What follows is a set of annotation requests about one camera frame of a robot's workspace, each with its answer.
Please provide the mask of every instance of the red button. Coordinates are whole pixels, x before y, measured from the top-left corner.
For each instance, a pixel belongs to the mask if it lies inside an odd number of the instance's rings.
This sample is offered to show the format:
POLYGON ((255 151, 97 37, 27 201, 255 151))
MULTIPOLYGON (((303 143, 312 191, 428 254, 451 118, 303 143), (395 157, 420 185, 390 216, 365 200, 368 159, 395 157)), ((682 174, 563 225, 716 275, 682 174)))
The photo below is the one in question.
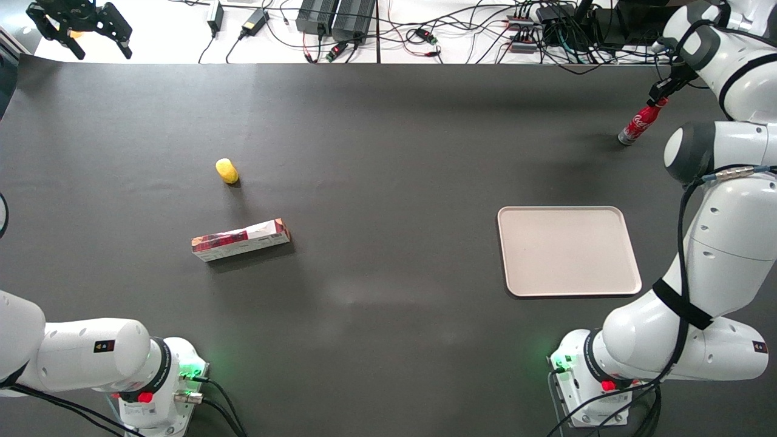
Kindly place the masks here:
POLYGON ((148 404, 154 399, 154 394, 149 392, 143 392, 138 394, 138 402, 142 404, 148 404))

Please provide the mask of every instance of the white tray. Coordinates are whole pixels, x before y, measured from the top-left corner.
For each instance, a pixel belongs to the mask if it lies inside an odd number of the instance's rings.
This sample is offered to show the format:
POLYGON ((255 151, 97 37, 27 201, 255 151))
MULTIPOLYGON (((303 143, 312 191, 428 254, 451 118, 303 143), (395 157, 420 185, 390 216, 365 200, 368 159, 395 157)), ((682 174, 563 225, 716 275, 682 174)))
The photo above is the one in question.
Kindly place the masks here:
POLYGON ((516 296, 633 295, 642 288, 617 208, 508 206, 497 221, 507 288, 516 296))

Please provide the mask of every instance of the red bottle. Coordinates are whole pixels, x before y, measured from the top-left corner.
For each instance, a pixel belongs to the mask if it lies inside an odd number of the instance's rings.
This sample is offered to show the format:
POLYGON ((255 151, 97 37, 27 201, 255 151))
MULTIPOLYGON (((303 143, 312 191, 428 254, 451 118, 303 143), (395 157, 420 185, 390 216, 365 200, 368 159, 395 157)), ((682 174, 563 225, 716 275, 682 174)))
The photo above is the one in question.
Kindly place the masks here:
POLYGON ((637 115, 631 120, 628 126, 626 126, 620 134, 618 134, 618 141, 623 145, 632 145, 639 136, 644 133, 647 128, 658 118, 658 113, 661 108, 669 102, 666 97, 658 100, 655 106, 646 106, 642 108, 637 115))

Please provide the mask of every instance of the cardboard box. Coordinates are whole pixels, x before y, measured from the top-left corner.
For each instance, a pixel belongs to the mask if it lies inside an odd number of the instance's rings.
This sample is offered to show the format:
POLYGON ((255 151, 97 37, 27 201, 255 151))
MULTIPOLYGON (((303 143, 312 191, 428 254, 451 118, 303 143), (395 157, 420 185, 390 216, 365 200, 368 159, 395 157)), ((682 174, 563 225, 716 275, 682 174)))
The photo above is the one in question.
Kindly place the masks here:
POLYGON ((290 241, 284 221, 276 218, 243 229, 192 238, 192 253, 203 261, 213 261, 290 241))

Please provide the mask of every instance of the table surface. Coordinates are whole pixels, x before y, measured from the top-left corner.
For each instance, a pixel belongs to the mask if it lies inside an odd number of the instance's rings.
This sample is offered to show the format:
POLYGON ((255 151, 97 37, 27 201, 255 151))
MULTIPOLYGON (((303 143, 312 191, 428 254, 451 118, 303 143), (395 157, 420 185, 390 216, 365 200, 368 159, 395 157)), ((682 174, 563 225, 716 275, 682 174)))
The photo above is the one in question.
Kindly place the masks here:
MULTIPOLYGON (((249 37, 241 40, 232 54, 229 56, 231 63, 305 63, 302 56, 302 34, 299 33, 294 25, 294 18, 297 16, 296 8, 302 4, 302 0, 247 0, 245 2, 222 2, 229 5, 243 7, 257 7, 267 4, 271 8, 285 9, 285 15, 290 24, 284 24, 279 10, 270 10, 270 21, 268 28, 262 29, 255 37, 249 37), (296 47, 289 47, 279 42, 282 40, 286 44, 296 47)), ((374 16, 381 19, 390 18, 395 23, 421 23, 459 9, 470 8, 474 6, 474 0, 378 0, 374 16)), ((617 2, 610 0, 595 0, 594 3, 611 7, 617 2)), ((170 2, 166 0, 113 0, 124 18, 133 28, 130 39, 130 48, 133 50, 132 59, 127 60, 119 52, 116 44, 105 37, 94 33, 85 33, 78 38, 78 43, 86 52, 84 62, 113 62, 113 63, 142 63, 142 64, 194 64, 197 63, 200 54, 207 46, 211 38, 211 31, 205 23, 208 11, 207 5, 187 6, 182 2, 170 2)), ((468 22, 472 17, 474 23, 481 23, 485 20, 505 19, 508 13, 514 11, 510 5, 514 2, 505 2, 504 0, 485 0, 478 3, 488 5, 479 7, 472 14, 472 10, 458 14, 456 17, 464 22, 468 22)), ((251 15, 253 9, 237 9, 225 7, 224 21, 222 31, 217 35, 213 44, 208 48, 202 58, 205 64, 223 64, 226 54, 230 47, 235 43, 235 39, 240 33, 241 25, 251 15)), ((425 58, 408 54, 402 48, 402 45, 390 40, 398 40, 399 36, 391 30, 386 21, 377 23, 377 20, 371 21, 371 33, 374 33, 380 26, 382 38, 380 42, 372 38, 359 47, 351 63, 376 63, 378 62, 378 51, 380 52, 380 63, 383 64, 436 64, 435 58, 425 58)), ((401 34, 411 27, 402 28, 401 34)), ((507 41, 512 33, 505 33, 505 37, 499 38, 496 33, 501 33, 504 28, 503 23, 492 23, 489 26, 491 31, 476 34, 473 31, 462 31, 453 29, 450 26, 437 28, 434 33, 439 39, 439 46, 442 50, 442 59, 446 64, 464 64, 469 59, 474 63, 481 56, 484 56, 483 63, 493 64, 496 60, 497 52, 502 51, 501 42, 494 45, 496 39, 507 41)), ((331 43, 331 38, 326 38, 324 44, 331 43)), ((316 47, 316 38, 307 37, 308 47, 316 47)), ((427 52, 434 48, 430 45, 410 46, 414 51, 427 52)), ((331 45, 324 47, 323 55, 331 48, 331 45)), ((563 50, 558 47, 549 49, 557 53, 558 62, 565 62, 563 59, 563 50)), ((42 40, 40 46, 34 52, 41 58, 53 59, 56 61, 78 61, 69 49, 62 47, 56 41, 42 40)), ((507 54, 502 63, 539 63, 539 54, 507 54)), ((545 63, 551 63, 552 60, 545 59, 545 63)))
MULTIPOLYGON (((27 57, 0 123, 2 287, 51 321, 134 318, 189 339, 252 435, 543 436, 546 355, 630 299, 512 299, 496 214, 615 206, 643 283, 662 275, 681 196, 663 145, 723 116, 684 89, 623 148, 615 134, 654 74, 27 57), (241 187, 214 171, 223 157, 241 187), (293 244, 212 264, 189 252, 194 236, 277 217, 293 244)), ((772 340, 776 285, 732 315, 772 340)), ((753 381, 671 381, 657 435, 770 435, 775 384, 773 365, 753 381)), ((92 391, 64 396, 108 412, 92 391)), ((3 437, 103 435, 37 400, 0 405, 3 437)), ((227 434, 198 408, 190 437, 227 434)))

